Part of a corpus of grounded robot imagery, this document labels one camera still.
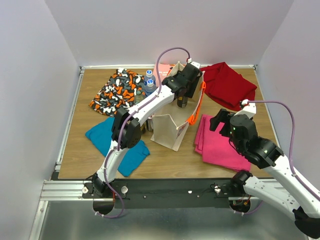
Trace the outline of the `dark can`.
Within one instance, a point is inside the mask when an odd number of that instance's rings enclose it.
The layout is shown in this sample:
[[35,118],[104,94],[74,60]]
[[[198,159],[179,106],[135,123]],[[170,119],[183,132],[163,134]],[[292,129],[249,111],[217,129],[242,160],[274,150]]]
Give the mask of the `dark can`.
[[188,104],[188,97],[187,96],[181,96],[177,99],[177,106],[179,108],[185,108]]

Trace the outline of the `Pocari Sweat bottle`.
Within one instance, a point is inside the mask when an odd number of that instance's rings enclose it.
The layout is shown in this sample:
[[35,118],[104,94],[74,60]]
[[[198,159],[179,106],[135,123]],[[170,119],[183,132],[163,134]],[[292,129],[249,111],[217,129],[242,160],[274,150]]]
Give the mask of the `Pocari Sweat bottle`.
[[152,80],[154,84],[156,83],[156,77],[154,76],[153,71],[150,69],[148,69],[144,75],[144,85],[145,86],[147,85],[148,80]]
[[150,96],[153,92],[155,92],[157,89],[157,86],[154,82],[154,80],[152,79],[148,79],[147,82],[146,82],[146,86],[145,86],[145,96]]

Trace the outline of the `beige canvas tote bag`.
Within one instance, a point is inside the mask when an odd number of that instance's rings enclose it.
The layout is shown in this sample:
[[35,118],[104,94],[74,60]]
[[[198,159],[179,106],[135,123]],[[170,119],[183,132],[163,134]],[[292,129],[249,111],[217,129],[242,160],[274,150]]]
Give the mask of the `beige canvas tote bag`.
[[[169,91],[172,92],[174,76],[182,71],[185,66],[178,62],[167,77],[157,85],[162,88],[167,86]],[[175,93],[172,92],[173,101],[159,108],[153,115],[153,135],[151,140],[166,148],[178,151],[188,127],[194,125],[197,121],[205,88],[202,72],[193,97],[188,97],[185,108],[177,106],[178,97],[175,97]]]

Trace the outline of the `green glass bottle front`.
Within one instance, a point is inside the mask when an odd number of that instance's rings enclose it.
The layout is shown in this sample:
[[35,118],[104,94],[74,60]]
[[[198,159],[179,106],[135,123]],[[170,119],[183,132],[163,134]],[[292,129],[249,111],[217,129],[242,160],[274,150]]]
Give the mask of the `green glass bottle front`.
[[137,90],[134,97],[134,104],[137,105],[138,103],[142,102],[144,99],[145,99],[144,92],[142,90]]

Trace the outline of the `red bull can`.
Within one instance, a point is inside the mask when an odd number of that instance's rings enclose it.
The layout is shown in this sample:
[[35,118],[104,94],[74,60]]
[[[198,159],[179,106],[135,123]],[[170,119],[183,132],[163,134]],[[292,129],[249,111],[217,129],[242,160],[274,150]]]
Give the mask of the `red bull can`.
[[153,116],[150,116],[146,121],[146,128],[149,132],[152,132],[154,130],[153,125]]

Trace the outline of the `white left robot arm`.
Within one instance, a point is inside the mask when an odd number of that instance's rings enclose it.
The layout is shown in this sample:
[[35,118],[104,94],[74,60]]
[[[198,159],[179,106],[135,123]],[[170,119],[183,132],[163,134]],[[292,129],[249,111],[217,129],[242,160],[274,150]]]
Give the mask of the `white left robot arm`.
[[192,98],[203,73],[201,64],[188,62],[173,76],[167,76],[155,92],[129,109],[120,108],[111,128],[111,142],[101,167],[92,176],[93,191],[101,198],[111,191],[118,167],[129,149],[141,140],[141,125],[157,110],[178,98]]

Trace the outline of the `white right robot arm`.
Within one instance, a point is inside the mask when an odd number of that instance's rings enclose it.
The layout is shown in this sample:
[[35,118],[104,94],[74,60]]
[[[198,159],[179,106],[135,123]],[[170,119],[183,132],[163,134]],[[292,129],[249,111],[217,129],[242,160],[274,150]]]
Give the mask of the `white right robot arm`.
[[289,158],[271,140],[260,137],[253,121],[254,111],[238,113],[221,109],[209,121],[209,129],[232,142],[236,152],[273,176],[286,190],[267,185],[246,170],[237,172],[230,181],[230,191],[241,196],[248,194],[272,205],[288,215],[295,226],[310,238],[320,237],[320,192],[297,170],[291,168]]

